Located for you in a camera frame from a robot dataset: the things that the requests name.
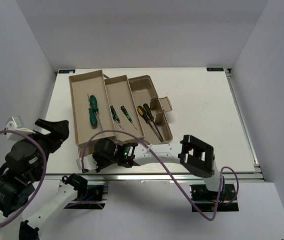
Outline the large green handle screwdriver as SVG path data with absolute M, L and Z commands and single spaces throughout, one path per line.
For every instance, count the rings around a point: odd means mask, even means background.
M 98 125 L 96 113 L 93 110 L 93 108 L 91 108 L 91 107 L 88 109 L 88 112 L 89 112 L 90 124 L 91 124 L 92 128 L 95 129 L 95 128 L 97 128 L 97 125 Z

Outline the small black green precision screwdriver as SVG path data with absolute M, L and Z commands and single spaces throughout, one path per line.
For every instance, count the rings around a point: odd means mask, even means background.
M 124 128 L 122 127 L 121 125 L 121 122 L 120 122 L 120 119 L 115 111 L 115 108 L 111 105 L 110 106 L 110 110 L 111 110 L 111 113 L 112 113 L 112 117 L 113 117 L 113 120 L 120 126 L 120 128 L 123 130 Z

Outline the green handle long screwdriver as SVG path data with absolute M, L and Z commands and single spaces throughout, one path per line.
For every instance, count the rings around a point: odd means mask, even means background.
M 97 116 L 98 124 L 100 124 L 101 129 L 103 129 L 100 118 L 99 118 L 98 102 L 97 102 L 97 98 L 95 97 L 95 95 L 88 94 L 88 102 L 89 102 L 89 108 L 93 108 Z

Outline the short black green precision screwdriver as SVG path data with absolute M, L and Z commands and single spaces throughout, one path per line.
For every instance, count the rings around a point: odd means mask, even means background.
M 129 113 L 128 113 L 127 109 L 125 108 L 125 106 L 122 105 L 120 108 L 121 108 L 122 112 L 124 113 L 124 115 L 126 116 L 126 118 L 129 120 L 129 122 L 137 130 L 137 127 L 134 125 L 133 120 L 132 120 L 131 116 L 129 115 Z

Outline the beige cantilever toolbox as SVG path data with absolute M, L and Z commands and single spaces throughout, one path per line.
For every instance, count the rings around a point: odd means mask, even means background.
M 106 78 L 103 71 L 93 71 L 69 77 L 71 103 L 75 127 L 75 143 L 80 156 L 93 153 L 95 143 L 102 138 L 109 138 L 119 143 L 133 143 L 135 139 L 120 131 L 126 131 L 148 144 L 167 144 L 173 140 L 173 134 L 165 113 L 172 110 L 167 97 L 159 97 L 149 75 L 129 78 L 126 75 Z M 98 102 L 100 124 L 93 129 L 89 121 L 88 95 L 95 95 Z M 164 141 L 156 137 L 150 126 L 137 111 L 138 106 L 147 103 L 155 124 Z M 110 106 L 120 119 L 124 129 L 113 120 Z M 129 122 L 121 110 L 125 106 L 137 130 Z

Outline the yellow black handle file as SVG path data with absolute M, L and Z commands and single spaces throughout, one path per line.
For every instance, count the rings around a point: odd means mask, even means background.
M 161 141 L 160 136 L 158 135 L 157 131 L 154 129 L 154 127 L 151 124 L 151 119 L 148 116 L 146 110 L 144 109 L 143 106 L 139 105 L 137 107 L 137 111 L 140 114 L 140 116 L 142 117 L 142 119 L 150 126 L 150 128 L 152 129 L 152 131 L 155 133 L 156 137 Z

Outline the yellow black long screwdriver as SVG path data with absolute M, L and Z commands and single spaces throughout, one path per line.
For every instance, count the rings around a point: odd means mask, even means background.
M 160 138 L 161 138 L 161 141 L 160 141 L 160 142 L 163 142 L 164 139 L 163 139 L 163 137 L 162 137 L 162 135 L 161 135 L 161 133 L 160 133 L 158 127 L 157 127 L 156 124 L 155 124 L 155 118 L 154 118 L 153 115 L 152 115 L 152 112 L 151 112 L 151 110 L 150 110 L 149 105 L 148 105 L 147 103 L 144 103 L 144 104 L 143 104 L 143 107 L 144 107 L 144 109 L 146 110 L 148 116 L 149 116 L 150 119 L 151 119 L 151 124 L 152 124 L 152 126 L 154 127 L 154 129 L 157 131 L 158 135 L 159 135 Z

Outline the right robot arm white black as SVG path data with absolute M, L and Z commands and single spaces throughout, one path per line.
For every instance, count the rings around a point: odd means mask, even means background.
M 185 135 L 180 143 L 142 145 L 141 143 L 115 143 L 102 138 L 94 146 L 91 160 L 100 172 L 110 165 L 124 168 L 156 163 L 182 165 L 190 174 L 204 180 L 208 195 L 217 200 L 226 192 L 225 181 L 215 163 L 214 148 L 202 140 Z

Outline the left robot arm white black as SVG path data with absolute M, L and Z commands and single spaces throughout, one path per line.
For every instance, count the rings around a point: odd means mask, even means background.
M 0 168 L 0 240 L 38 240 L 44 226 L 72 200 L 87 195 L 87 180 L 75 173 L 62 178 L 63 185 L 54 197 L 27 219 L 22 212 L 37 195 L 45 177 L 50 154 L 69 137 L 69 122 L 37 119 L 35 125 L 47 130 L 42 134 L 15 121 L 0 134 L 14 141 Z

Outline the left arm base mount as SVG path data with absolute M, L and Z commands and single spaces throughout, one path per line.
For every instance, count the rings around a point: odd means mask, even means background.
M 107 184 L 89 184 L 84 198 L 75 199 L 64 208 L 68 210 L 102 210 L 105 207 L 107 196 Z

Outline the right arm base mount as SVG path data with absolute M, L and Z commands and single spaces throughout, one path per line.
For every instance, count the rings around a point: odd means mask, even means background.
M 222 192 L 220 193 L 218 212 L 238 212 L 239 206 L 237 198 L 230 201 L 235 197 L 236 188 L 234 184 L 225 184 Z M 217 192 L 209 191 L 205 184 L 190 185 L 191 200 L 197 207 L 205 213 L 212 213 L 214 211 Z

